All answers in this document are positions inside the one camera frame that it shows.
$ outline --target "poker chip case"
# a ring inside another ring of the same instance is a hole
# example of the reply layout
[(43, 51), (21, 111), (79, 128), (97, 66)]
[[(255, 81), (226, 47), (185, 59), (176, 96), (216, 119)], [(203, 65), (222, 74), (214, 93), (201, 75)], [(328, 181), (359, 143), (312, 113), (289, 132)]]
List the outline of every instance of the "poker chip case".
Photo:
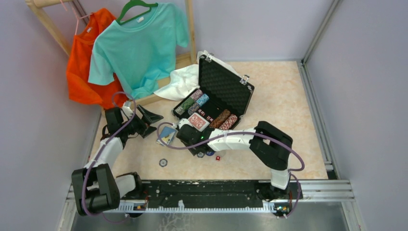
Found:
[[(199, 89), (203, 94), (208, 95), (209, 98), (208, 101), (200, 107), (200, 111), (202, 111), (201, 113), (205, 112), (203, 118), (212, 122), (209, 118), (216, 119), (225, 109), (229, 110), (231, 114), (236, 115), (238, 118), (229, 128), (233, 129), (245, 115), (255, 88), (248, 82), (248, 75), (244, 75), (243, 77), (238, 76), (221, 64), (213, 61), (213, 58), (214, 56), (212, 54), (208, 56), (202, 55), (199, 58)], [(185, 101), (191, 100), (190, 96), (196, 91), (197, 90), (193, 91), (173, 108), (172, 114), (179, 120), (182, 118), (188, 119), (191, 116), (188, 110), (179, 114), (176, 109)]]

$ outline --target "black poker chip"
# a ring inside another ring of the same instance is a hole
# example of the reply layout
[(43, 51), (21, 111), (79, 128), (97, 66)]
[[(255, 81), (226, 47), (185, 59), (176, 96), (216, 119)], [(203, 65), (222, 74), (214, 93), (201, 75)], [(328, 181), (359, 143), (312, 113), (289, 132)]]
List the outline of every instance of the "black poker chip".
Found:
[(162, 167), (166, 167), (166, 166), (167, 166), (167, 160), (166, 160), (166, 159), (161, 159), (161, 160), (159, 161), (159, 164), (160, 164), (160, 166), (162, 166)]

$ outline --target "case latch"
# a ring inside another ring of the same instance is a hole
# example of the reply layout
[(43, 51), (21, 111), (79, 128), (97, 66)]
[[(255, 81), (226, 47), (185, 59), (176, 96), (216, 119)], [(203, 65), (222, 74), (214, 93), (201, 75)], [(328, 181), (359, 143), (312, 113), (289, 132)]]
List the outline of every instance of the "case latch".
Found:
[(210, 62), (213, 60), (213, 58), (214, 58), (214, 54), (213, 54), (213, 53), (209, 53), (209, 54), (207, 55), (207, 57), (205, 58), (205, 60), (210, 63)]
[(249, 80), (249, 75), (243, 75), (243, 77), (241, 77), (240, 83), (242, 83), (243, 85), (246, 85), (248, 80)]

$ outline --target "orange shirt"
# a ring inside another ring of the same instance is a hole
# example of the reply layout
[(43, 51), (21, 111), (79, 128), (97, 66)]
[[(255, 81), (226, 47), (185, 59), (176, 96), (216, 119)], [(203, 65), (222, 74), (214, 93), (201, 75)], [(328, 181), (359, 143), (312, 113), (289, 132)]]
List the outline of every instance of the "orange shirt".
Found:
[[(89, 17), (89, 23), (80, 35), (74, 36), (71, 55), (66, 69), (69, 98), (84, 104), (99, 104), (104, 109), (114, 107), (112, 95), (123, 91), (117, 76), (106, 86), (88, 83), (90, 58), (96, 37), (105, 30), (116, 18), (105, 8)], [(128, 98), (124, 94), (115, 96), (115, 102), (122, 106)]]

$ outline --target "wooden clothes rack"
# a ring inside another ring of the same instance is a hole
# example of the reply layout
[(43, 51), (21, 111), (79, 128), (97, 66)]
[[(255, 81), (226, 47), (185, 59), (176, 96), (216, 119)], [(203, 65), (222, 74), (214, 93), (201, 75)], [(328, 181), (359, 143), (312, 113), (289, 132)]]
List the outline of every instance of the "wooden clothes rack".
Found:
[[(61, 4), (60, 0), (25, 0), (27, 6), (31, 11), (37, 16), (40, 22), (45, 26), (52, 37), (58, 42), (61, 48), (69, 56), (71, 53), (71, 45), (62, 35), (61, 31), (57, 28), (52, 19), (44, 11), (44, 7), (53, 6)], [(74, 0), (63, 0), (63, 2), (70, 2)], [(186, 14), (190, 32), (190, 52), (185, 54), (180, 54), (176, 57), (176, 69), (189, 66), (196, 63), (196, 48), (195, 48), (195, 37), (194, 37), (194, 17), (192, 12), (192, 2), (191, 0), (185, 0), (186, 4)], [(157, 81), (159, 88), (170, 83), (170, 77), (163, 78)], [(142, 99), (136, 100), (137, 104), (146, 105), (161, 100), (159, 96), (152, 94)]]

